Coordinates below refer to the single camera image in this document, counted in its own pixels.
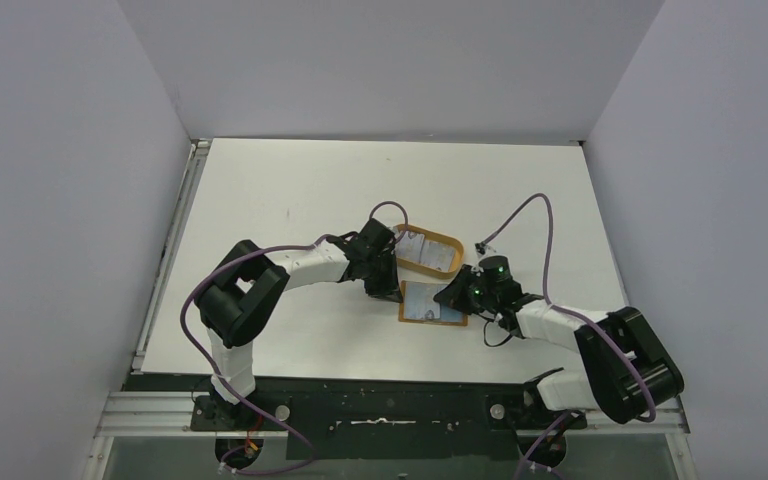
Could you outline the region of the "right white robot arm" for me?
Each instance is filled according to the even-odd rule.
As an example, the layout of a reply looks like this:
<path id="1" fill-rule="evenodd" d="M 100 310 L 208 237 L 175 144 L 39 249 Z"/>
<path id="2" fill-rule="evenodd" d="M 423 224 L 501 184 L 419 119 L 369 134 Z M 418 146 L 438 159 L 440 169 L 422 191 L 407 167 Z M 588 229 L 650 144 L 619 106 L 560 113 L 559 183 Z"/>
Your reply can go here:
<path id="1" fill-rule="evenodd" d="M 514 338 L 545 341 L 579 355 L 582 369 L 555 369 L 531 380 L 522 412 L 534 426 L 550 425 L 564 410 L 598 410 L 618 424 L 645 420 L 684 391 L 680 370 L 638 309 L 588 311 L 552 304 L 522 289 L 505 256 L 463 266 L 434 300 L 467 315 L 488 314 Z"/>

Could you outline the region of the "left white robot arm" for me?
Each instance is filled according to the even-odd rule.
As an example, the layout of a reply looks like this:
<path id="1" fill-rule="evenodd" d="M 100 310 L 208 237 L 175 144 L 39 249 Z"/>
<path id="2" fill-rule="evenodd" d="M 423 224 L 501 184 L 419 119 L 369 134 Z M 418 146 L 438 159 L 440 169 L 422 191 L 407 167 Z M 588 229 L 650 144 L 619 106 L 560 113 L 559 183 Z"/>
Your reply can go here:
<path id="1" fill-rule="evenodd" d="M 260 248 L 250 240 L 232 247 L 185 301 L 198 309 L 211 349 L 211 395 L 216 414 L 232 429 L 255 419 L 253 342 L 282 295 L 319 283 L 361 281 L 375 299 L 399 303 L 397 235 L 372 218 L 358 232 L 325 235 L 311 245 Z"/>

